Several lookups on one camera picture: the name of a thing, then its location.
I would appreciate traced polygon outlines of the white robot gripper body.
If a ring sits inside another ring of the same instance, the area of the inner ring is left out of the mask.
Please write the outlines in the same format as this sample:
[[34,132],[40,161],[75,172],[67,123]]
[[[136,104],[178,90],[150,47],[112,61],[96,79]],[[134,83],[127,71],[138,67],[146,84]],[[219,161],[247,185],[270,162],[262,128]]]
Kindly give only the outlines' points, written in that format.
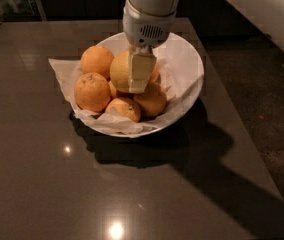
[[168,39],[174,19],[174,13],[154,16],[141,12],[126,0],[123,9],[123,31],[132,46],[156,48]]

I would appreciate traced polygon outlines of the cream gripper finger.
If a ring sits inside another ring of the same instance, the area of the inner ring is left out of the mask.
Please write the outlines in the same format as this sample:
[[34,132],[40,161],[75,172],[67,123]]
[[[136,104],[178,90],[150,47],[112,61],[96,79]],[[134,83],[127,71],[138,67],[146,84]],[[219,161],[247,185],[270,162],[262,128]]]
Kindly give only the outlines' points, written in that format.
[[149,46],[129,48],[129,92],[140,94],[145,91],[145,88],[151,78],[157,58],[153,54]]

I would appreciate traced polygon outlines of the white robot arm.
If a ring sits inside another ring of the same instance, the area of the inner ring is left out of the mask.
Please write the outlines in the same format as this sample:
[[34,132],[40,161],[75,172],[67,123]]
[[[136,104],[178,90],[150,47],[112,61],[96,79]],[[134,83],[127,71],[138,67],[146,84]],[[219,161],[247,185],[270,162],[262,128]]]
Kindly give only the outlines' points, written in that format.
[[153,49],[169,37],[180,0],[126,0],[123,30],[129,43],[129,93],[143,93],[156,58]]

